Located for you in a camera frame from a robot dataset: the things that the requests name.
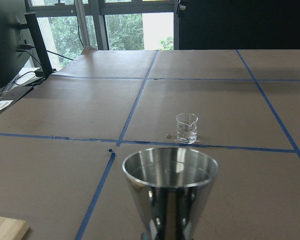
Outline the small glass measuring beaker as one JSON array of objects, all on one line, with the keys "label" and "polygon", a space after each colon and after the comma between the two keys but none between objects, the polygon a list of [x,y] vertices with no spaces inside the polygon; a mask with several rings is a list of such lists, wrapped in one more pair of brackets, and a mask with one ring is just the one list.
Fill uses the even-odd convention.
[{"label": "small glass measuring beaker", "polygon": [[179,113],[176,116],[176,138],[182,144],[193,144],[197,140],[198,116],[194,113]]}]

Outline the black computer monitor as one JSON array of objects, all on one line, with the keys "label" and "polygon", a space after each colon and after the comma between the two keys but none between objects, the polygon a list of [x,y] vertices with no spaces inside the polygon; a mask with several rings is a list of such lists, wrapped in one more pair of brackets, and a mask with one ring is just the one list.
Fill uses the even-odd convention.
[{"label": "black computer monitor", "polygon": [[0,88],[10,83],[29,59],[22,47],[31,43],[23,0],[0,0]]}]

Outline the blue tape line crosswise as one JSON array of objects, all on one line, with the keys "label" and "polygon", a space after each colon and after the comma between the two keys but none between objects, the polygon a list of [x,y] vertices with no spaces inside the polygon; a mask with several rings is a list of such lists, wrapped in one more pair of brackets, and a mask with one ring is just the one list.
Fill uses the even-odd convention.
[{"label": "blue tape line crosswise", "polygon": [[252,147],[252,146],[231,146],[231,145],[213,145],[213,144],[185,144],[175,142],[158,142],[158,141],[137,141],[137,140],[118,140],[118,139],[103,139],[103,138],[71,138],[66,136],[54,135],[34,135],[34,134],[19,134],[19,133],[4,133],[0,132],[0,136],[15,137],[15,138],[30,138],[30,139],[47,139],[47,140],[62,140],[62,141],[77,141],[77,142],[101,142],[114,144],[133,144],[133,145],[154,145],[154,146],[170,146],[170,147],[194,147],[194,148],[224,148],[230,150],[247,150],[259,152],[275,152],[275,153],[300,153],[300,149],[284,149],[284,148],[267,148],[267,147]]}]

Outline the wooden cutting board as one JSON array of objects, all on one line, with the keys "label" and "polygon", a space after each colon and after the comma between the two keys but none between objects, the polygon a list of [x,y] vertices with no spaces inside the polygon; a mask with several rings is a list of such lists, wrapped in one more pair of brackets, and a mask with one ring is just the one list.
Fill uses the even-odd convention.
[{"label": "wooden cutting board", "polygon": [[25,220],[0,216],[0,240],[21,240],[28,230]]}]

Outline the black monitor stand post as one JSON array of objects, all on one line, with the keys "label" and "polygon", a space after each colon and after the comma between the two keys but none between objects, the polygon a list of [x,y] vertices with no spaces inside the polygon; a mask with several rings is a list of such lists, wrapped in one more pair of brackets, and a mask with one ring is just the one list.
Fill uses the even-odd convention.
[{"label": "black monitor stand post", "polygon": [[44,77],[47,79],[54,71],[48,56],[36,14],[31,12],[25,13],[24,16],[27,23],[27,28],[29,29],[32,37],[34,48],[41,64]]}]

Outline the blue tape line lengthwise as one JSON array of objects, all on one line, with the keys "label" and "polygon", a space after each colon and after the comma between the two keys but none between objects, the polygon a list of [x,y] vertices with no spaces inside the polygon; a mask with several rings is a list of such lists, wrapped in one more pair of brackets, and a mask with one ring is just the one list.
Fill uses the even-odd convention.
[{"label": "blue tape line lengthwise", "polygon": [[[141,87],[140,87],[140,89],[139,89],[139,91],[138,91],[138,93],[137,93],[137,96],[136,96],[136,98],[135,98],[135,100],[134,100],[134,102],[133,102],[133,105],[132,105],[131,110],[130,110],[130,112],[129,112],[129,114],[128,114],[128,117],[127,117],[127,119],[126,119],[126,121],[125,121],[125,123],[124,123],[123,129],[121,130],[121,133],[120,133],[120,135],[119,135],[119,138],[118,138],[118,140],[115,141],[115,143],[116,143],[119,147],[121,146],[121,143],[122,143],[122,141],[123,141],[123,139],[124,139],[124,136],[125,136],[125,134],[126,134],[126,132],[127,132],[127,130],[128,130],[129,124],[130,124],[131,119],[132,119],[132,117],[133,117],[133,114],[134,114],[134,112],[135,112],[135,110],[136,110],[136,107],[137,107],[137,104],[138,104],[138,102],[139,102],[139,99],[140,99],[140,97],[141,97],[141,95],[142,95],[142,92],[143,92],[143,90],[144,90],[144,88],[145,88],[145,85],[146,85],[146,83],[147,83],[147,80],[148,80],[148,78],[149,78],[149,75],[150,75],[150,73],[151,73],[151,70],[152,70],[152,68],[153,68],[153,65],[154,65],[154,63],[155,63],[155,60],[156,60],[156,58],[157,58],[157,56],[158,56],[158,53],[159,53],[159,51],[156,50],[155,53],[154,53],[154,57],[153,57],[153,59],[152,59],[151,62],[150,62],[150,66],[149,66],[149,68],[148,68],[148,70],[147,70],[147,72],[146,72],[146,75],[145,75],[145,77],[143,78]],[[114,161],[115,161],[115,158],[116,158],[116,153],[115,153],[112,149],[110,149],[110,157],[109,157],[109,160],[108,160],[107,165],[106,165],[106,167],[105,167],[105,169],[104,169],[104,171],[103,171],[103,174],[102,174],[102,176],[101,176],[101,178],[100,178],[100,181],[99,181],[99,183],[98,183],[98,185],[97,185],[97,188],[95,189],[95,192],[94,192],[93,197],[92,197],[92,199],[91,199],[91,201],[90,201],[90,204],[89,204],[89,206],[88,206],[88,208],[87,208],[87,210],[86,210],[86,213],[85,213],[85,215],[84,215],[84,218],[82,219],[82,222],[81,222],[81,224],[80,224],[80,227],[79,227],[79,229],[78,229],[78,231],[77,231],[77,234],[76,234],[76,236],[75,236],[75,238],[74,238],[75,240],[81,240],[81,239],[83,238],[83,236],[84,236],[85,230],[86,230],[86,228],[87,228],[87,226],[88,226],[88,223],[89,223],[90,218],[91,218],[91,216],[92,216],[92,214],[93,214],[93,211],[94,211],[94,209],[95,209],[95,206],[96,206],[96,204],[97,204],[97,202],[98,202],[98,199],[99,199],[99,197],[100,197],[100,195],[101,195],[102,189],[103,189],[103,187],[104,187],[104,185],[105,185],[105,182],[106,182],[107,177],[108,177],[108,175],[109,175],[109,172],[110,172],[110,170],[111,170],[111,168],[112,168],[112,165],[113,165],[113,163],[114,163]]]}]

